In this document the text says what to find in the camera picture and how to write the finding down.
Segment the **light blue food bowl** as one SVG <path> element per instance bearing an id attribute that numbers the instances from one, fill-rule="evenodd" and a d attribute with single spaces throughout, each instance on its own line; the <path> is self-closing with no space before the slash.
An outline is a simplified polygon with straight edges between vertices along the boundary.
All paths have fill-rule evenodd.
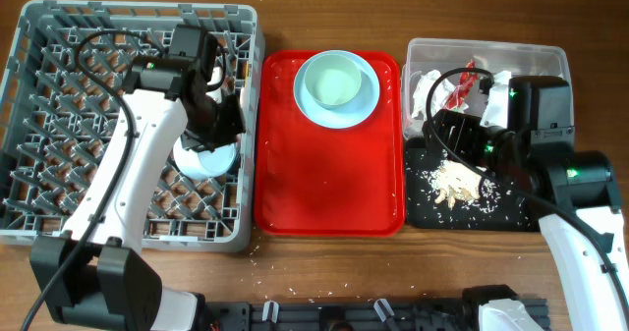
<path id="1" fill-rule="evenodd" d="M 193 180 L 206 180 L 226 174 L 235 164 L 239 153 L 237 143 L 220 146 L 214 151 L 196 152 L 184 149 L 178 138 L 173 146 L 173 155 L 178 169 Z"/>

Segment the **red snack wrapper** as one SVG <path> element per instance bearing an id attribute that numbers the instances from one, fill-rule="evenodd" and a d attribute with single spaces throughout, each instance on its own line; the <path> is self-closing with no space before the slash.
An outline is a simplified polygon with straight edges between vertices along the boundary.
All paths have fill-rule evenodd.
<path id="1" fill-rule="evenodd" d="M 448 95 L 444 107 L 447 110 L 464 110 L 465 98 L 469 95 L 472 87 L 478 81 L 476 73 L 464 72 L 461 74 L 459 84 Z"/>

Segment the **white napkin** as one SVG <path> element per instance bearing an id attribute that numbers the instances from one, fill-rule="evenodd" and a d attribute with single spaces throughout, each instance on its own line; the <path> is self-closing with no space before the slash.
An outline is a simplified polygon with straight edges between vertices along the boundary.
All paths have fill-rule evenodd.
<path id="1" fill-rule="evenodd" d="M 413 93 L 412 117 L 420 120 L 426 118 L 426 103 L 429 90 L 435 81 L 441 76 L 439 70 L 432 70 L 422 75 Z M 431 112 L 435 114 L 446 103 L 448 96 L 455 90 L 455 85 L 449 80 L 444 80 L 435 89 L 431 102 Z"/>

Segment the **green plastic bowl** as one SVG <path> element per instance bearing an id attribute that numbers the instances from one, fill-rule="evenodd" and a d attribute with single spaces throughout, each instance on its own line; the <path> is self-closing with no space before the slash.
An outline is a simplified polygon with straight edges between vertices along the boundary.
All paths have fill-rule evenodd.
<path id="1" fill-rule="evenodd" d="M 318 105 L 338 108 L 358 95 L 362 73 L 347 52 L 321 52 L 308 61 L 304 85 Z"/>

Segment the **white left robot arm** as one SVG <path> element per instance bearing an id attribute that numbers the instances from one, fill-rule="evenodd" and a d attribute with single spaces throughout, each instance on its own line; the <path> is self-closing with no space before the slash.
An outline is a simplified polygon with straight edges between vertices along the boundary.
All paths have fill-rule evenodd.
<path id="1" fill-rule="evenodd" d="M 143 224 L 172 148 L 193 154 L 195 178 L 205 157 L 235 144 L 245 120 L 238 97 L 212 94 L 226 62 L 206 28 L 178 25 L 167 50 L 139 55 L 119 89 L 120 114 L 79 207 L 57 237 L 39 237 L 29 263 L 40 289 L 36 307 L 60 324 L 103 330 L 217 330 L 198 293 L 163 285 L 142 256 Z"/>

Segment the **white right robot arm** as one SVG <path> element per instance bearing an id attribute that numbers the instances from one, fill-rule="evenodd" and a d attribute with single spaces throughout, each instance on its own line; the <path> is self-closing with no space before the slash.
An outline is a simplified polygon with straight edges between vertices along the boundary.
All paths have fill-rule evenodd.
<path id="1" fill-rule="evenodd" d="M 433 80 L 425 99 L 428 148 L 458 165 L 440 196 L 469 197 L 461 174 L 524 198 L 554 259 L 570 322 L 576 330 L 628 327 L 628 259 L 621 193 L 614 169 L 600 151 L 577 151 L 570 84 L 558 76 L 519 76 L 500 89 L 506 102 L 503 126 L 432 99 L 448 78 L 462 74 L 482 93 L 498 85 L 492 72 L 452 69 Z"/>

